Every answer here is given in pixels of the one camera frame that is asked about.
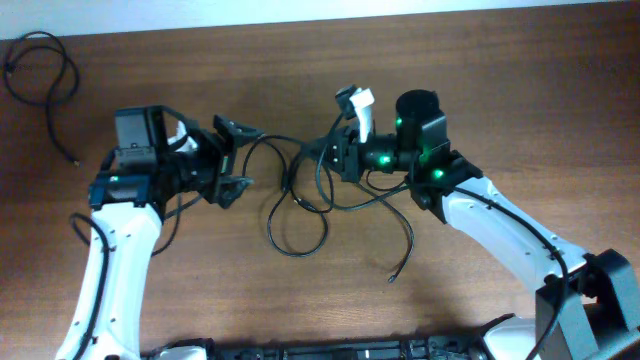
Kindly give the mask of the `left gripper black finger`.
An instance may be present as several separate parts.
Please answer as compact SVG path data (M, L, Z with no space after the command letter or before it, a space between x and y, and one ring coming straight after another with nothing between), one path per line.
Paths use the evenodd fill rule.
M225 148L244 147L264 135L261 129L240 124L222 115L214 116L213 126L222 138Z
M219 182L218 205L228 209L253 183L254 180L246 176L223 176Z

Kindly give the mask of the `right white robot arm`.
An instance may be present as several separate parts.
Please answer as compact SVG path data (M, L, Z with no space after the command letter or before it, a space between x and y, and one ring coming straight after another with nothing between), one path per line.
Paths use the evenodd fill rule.
M534 296L531 318L503 317L479 337L474 357L612 359L639 347L639 284L630 262L592 254L509 201L452 149L437 94L416 89L395 104L395 130L379 135L369 89L335 95L350 126L332 127L323 159L345 182L366 171L402 172L416 205L480 244Z

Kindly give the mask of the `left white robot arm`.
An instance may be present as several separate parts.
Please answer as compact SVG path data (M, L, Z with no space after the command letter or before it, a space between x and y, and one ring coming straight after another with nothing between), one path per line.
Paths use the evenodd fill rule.
M233 173L239 148L263 131L217 115L211 130L163 105L115 113L117 146L88 191L89 247L59 359L138 359L149 263L169 200L195 192L228 208L252 179Z

